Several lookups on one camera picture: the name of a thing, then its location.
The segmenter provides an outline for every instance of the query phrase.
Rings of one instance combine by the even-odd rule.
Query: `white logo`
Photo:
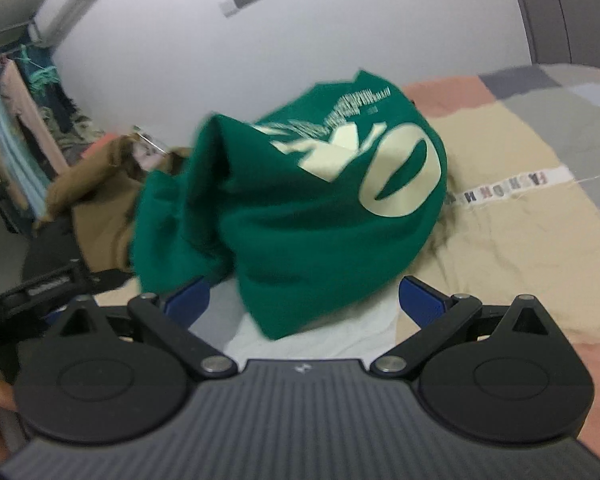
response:
[[[268,126],[254,128],[266,135],[288,136],[288,132]],[[384,134],[366,170],[358,199],[375,215],[387,218],[407,216],[416,211],[438,185],[442,176],[440,159],[433,143],[417,124],[400,124],[387,133],[384,133],[385,130],[386,123],[374,124],[362,145],[356,123],[345,123],[335,128],[328,142],[303,137],[291,142],[272,140],[270,143],[281,153],[306,153],[298,166],[326,182],[333,182],[352,160],[368,152]],[[391,195],[377,199],[392,175],[404,165],[421,141],[427,147],[427,155],[418,174]]]
[[[295,367],[294,367],[294,370],[295,370],[296,372],[298,372],[299,374],[305,374],[305,373],[307,373],[308,371],[312,370],[312,368],[313,368],[313,367],[312,367],[311,365],[309,365],[309,364],[307,364],[307,363],[302,363],[302,364],[301,364],[301,365],[299,365],[299,366],[295,366]]]

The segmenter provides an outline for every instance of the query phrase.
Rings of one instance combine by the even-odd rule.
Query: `bedsheet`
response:
[[[405,274],[486,304],[536,295],[594,379],[580,437],[600,456],[600,70],[524,66],[403,90],[448,155],[440,219]],[[241,365],[248,358],[343,357],[368,365],[418,329],[398,304],[400,278],[277,341],[259,332],[235,280],[227,280],[190,330]],[[136,291],[131,282],[101,303]]]

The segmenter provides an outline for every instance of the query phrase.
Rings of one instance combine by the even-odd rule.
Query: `black equipment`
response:
[[[359,360],[251,360],[239,372],[174,322],[168,301],[99,308],[78,296],[20,370],[30,441],[0,474],[600,480],[600,460],[576,440],[591,377],[538,299],[486,306],[407,277],[400,302],[422,329],[368,371]],[[50,311],[36,308],[40,328]],[[18,337],[13,319],[0,326]]]

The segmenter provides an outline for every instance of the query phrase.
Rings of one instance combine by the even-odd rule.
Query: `ribbed surface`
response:
[[[310,365],[251,362],[203,384],[149,436],[104,449],[36,441],[2,470],[13,480],[600,479],[576,441],[480,446],[430,420],[406,384],[356,361]]]

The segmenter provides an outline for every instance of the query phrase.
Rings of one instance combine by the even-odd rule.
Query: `teal garment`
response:
[[[180,174],[149,174],[132,261],[156,293],[235,271],[253,319],[280,338],[403,272],[445,192],[438,135],[397,87],[360,72],[256,125],[209,118]]]

